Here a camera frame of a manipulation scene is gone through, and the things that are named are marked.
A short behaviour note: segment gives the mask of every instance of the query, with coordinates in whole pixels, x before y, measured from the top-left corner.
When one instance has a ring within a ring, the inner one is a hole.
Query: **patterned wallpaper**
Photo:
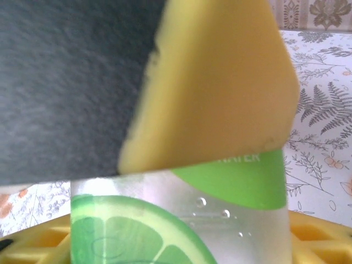
[[[281,29],[352,32],[352,0],[269,0]]]

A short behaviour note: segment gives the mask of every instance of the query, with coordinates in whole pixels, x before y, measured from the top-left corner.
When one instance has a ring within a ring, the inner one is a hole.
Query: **water droplet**
[[[199,197],[196,201],[196,205],[199,208],[202,208],[207,205],[207,201],[203,197]]]
[[[230,217],[230,212],[229,212],[229,210],[224,210],[224,211],[222,211],[221,216],[222,216],[223,218],[229,218],[229,217]]]

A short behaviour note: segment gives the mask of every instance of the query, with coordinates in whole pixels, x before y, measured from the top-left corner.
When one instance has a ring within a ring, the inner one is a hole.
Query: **lime slice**
[[[76,196],[71,202],[73,264],[216,264],[183,221],[126,196]]]

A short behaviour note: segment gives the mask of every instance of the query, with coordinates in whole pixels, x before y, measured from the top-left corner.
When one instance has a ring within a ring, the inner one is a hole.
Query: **green label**
[[[194,188],[233,204],[275,210],[287,202],[282,150],[172,171]]]

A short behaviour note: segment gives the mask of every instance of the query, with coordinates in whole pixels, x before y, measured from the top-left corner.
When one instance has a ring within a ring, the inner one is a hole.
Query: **yellow waffle pattern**
[[[290,225],[293,264],[352,264],[352,228],[295,212]],[[0,264],[70,264],[70,215],[6,236],[0,249]]]

